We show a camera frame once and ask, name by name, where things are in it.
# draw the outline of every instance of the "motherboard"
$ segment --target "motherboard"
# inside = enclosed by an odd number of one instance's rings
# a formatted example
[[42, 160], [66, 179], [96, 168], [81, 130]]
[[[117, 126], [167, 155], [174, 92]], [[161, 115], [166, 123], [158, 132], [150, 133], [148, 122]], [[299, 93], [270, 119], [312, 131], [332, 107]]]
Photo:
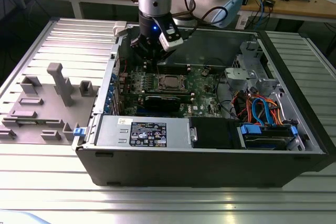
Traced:
[[204, 67], [189, 68], [186, 74], [155, 73], [136, 67], [120, 77], [121, 113], [131, 116], [189, 118], [222, 117], [216, 100], [219, 75], [206, 74]]

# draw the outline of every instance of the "blue latch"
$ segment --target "blue latch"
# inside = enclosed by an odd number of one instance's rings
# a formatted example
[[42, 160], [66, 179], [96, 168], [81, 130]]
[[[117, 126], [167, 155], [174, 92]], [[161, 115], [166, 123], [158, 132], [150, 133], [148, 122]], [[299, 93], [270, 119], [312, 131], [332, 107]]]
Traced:
[[298, 129], [295, 126], [292, 126], [290, 129], [292, 130], [294, 136], [297, 136], [299, 134]]
[[261, 129], [259, 125], [254, 125], [254, 124], [244, 124], [243, 126], [240, 127], [241, 133], [247, 134], [261, 134]]
[[86, 134], [86, 127], [75, 128], [73, 130], [74, 136], [85, 136], [85, 134]]

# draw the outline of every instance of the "sticker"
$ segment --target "sticker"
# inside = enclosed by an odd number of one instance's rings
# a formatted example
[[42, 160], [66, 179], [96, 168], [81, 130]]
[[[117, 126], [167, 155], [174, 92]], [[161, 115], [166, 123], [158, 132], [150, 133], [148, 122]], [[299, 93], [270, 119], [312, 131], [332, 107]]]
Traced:
[[133, 119], [131, 118], [119, 118], [118, 119], [118, 124], [131, 125], [132, 122], [133, 122]]
[[166, 123], [131, 122], [131, 146], [167, 147]]

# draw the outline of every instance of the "table leg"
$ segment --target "table leg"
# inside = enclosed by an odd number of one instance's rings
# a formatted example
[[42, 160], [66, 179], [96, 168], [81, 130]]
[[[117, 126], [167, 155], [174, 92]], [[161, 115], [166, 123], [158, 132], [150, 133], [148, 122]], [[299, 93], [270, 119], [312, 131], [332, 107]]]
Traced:
[[240, 14], [236, 25], [236, 29], [244, 30], [249, 17], [250, 13]]
[[72, 9], [74, 11], [74, 15], [75, 15], [75, 18], [83, 18], [84, 15], [83, 15], [83, 11], [82, 11], [82, 8], [80, 7], [80, 4], [78, 1], [71, 1], [71, 4], [72, 4]]

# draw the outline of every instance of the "wire bundle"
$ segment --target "wire bundle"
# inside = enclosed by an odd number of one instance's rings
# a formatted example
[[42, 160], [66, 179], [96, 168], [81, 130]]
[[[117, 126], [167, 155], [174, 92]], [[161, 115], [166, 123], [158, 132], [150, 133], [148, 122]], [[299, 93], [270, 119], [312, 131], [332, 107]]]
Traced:
[[[238, 96], [237, 92], [234, 98], [232, 99], [232, 105], [237, 99], [242, 99]], [[265, 123], [261, 120], [261, 116], [265, 114], [268, 125], [283, 125], [283, 122], [280, 117], [280, 107], [271, 99], [258, 94], [246, 94], [245, 95], [245, 108], [241, 110], [238, 114], [238, 118], [243, 118], [243, 122], [259, 124], [264, 126]], [[256, 106], [261, 105], [263, 109], [257, 115]]]

